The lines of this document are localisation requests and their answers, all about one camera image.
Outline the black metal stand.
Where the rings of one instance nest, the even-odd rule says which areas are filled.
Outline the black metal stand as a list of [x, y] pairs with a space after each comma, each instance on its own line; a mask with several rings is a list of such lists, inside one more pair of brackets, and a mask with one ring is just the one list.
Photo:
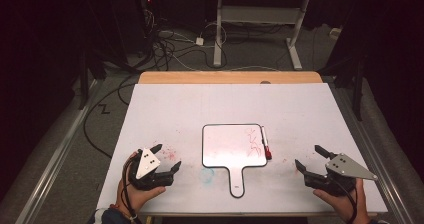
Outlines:
[[357, 53], [347, 56], [339, 65], [335, 79], [338, 88], [345, 88], [351, 85], [353, 87], [352, 94], [352, 111], [358, 121], [362, 120], [361, 116], [361, 99], [362, 86], [364, 76], [363, 56]]
[[102, 53], [96, 49], [82, 50], [79, 55], [79, 69], [81, 93], [79, 109], [82, 110], [89, 98], [88, 73], [91, 73], [95, 80], [104, 80], [106, 78]]

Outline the white marker with red cap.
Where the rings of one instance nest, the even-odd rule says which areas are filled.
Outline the white marker with red cap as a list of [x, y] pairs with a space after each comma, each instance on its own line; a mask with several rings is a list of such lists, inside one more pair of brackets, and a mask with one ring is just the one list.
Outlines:
[[264, 126], [261, 126], [261, 132], [262, 132], [263, 145], [265, 149], [265, 157], [267, 160], [272, 160], [272, 153], [269, 149], [268, 138], [267, 138], [266, 129]]

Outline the person's right hand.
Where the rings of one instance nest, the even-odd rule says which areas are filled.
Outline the person's right hand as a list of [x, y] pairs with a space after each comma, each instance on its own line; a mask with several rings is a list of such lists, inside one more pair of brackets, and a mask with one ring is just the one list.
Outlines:
[[[354, 208], [347, 196], [335, 197], [319, 189], [315, 189], [313, 194], [329, 204], [345, 223], [352, 222], [351, 218], [354, 213]], [[356, 188], [351, 192], [351, 197], [355, 201], [357, 207], [357, 214], [355, 219], [371, 219], [367, 212], [366, 196], [362, 179], [356, 180]]]

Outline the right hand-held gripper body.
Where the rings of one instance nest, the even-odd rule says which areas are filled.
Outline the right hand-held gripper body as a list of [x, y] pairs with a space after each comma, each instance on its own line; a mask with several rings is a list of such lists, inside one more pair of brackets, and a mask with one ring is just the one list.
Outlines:
[[347, 196], [355, 187], [356, 179], [377, 181], [378, 177], [346, 154], [320, 152], [328, 159], [325, 164], [326, 175], [312, 173], [303, 167], [304, 183], [307, 187], [320, 189], [332, 196]]

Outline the aluminium floor rail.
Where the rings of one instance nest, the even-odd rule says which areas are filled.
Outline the aluminium floor rail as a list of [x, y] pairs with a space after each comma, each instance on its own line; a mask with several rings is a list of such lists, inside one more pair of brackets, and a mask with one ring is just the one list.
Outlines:
[[361, 120], [352, 110], [351, 91], [330, 86], [366, 164], [379, 178], [375, 183], [388, 208], [379, 217], [390, 224], [419, 224], [422, 182], [399, 146], [368, 87], [362, 98]]
[[52, 154], [50, 161], [44, 169], [39, 181], [34, 187], [15, 224], [34, 223], [46, 197], [50, 192], [51, 187], [53, 186], [61, 170], [64, 161], [66, 160], [66, 157], [72, 146], [75, 133], [82, 125], [83, 120], [86, 118], [89, 107], [92, 104], [94, 97], [98, 94], [102, 84], [103, 82], [99, 80], [93, 80], [91, 82], [88, 89], [89, 97], [83, 104], [83, 107], [78, 109], [74, 115], [72, 124], [68, 128], [62, 141], [57, 145], [57, 148]]

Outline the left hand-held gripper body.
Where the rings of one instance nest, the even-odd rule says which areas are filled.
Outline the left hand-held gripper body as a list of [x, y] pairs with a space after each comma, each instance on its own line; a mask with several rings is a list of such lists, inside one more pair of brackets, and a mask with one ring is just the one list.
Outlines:
[[160, 186], [171, 186], [174, 181], [174, 172], [157, 173], [160, 161], [155, 155], [156, 150], [139, 149], [136, 156], [132, 159], [128, 180], [132, 186], [138, 190], [152, 190]]

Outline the white-legged desk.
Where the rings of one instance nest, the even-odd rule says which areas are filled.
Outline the white-legged desk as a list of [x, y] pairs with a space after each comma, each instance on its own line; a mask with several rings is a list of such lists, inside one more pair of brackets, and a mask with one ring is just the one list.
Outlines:
[[223, 22], [229, 23], [256, 23], [256, 24], [289, 24], [294, 26], [293, 35], [285, 40], [287, 51], [295, 70], [301, 70], [302, 65], [296, 50], [296, 41], [306, 15], [309, 0], [301, 0], [298, 7], [259, 7], [224, 5], [222, 0], [217, 0], [217, 11], [214, 59], [215, 67], [222, 67], [223, 44], [227, 33], [222, 26]]

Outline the person's left hand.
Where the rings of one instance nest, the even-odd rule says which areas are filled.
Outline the person's left hand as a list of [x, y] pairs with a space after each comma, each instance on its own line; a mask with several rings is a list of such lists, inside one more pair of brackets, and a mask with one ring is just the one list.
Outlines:
[[135, 213], [138, 213], [149, 200], [165, 191], [166, 188], [164, 186], [156, 187], [149, 191], [142, 191], [134, 188], [128, 181], [120, 180], [115, 205], [125, 216], [130, 216], [129, 206], [132, 207]]

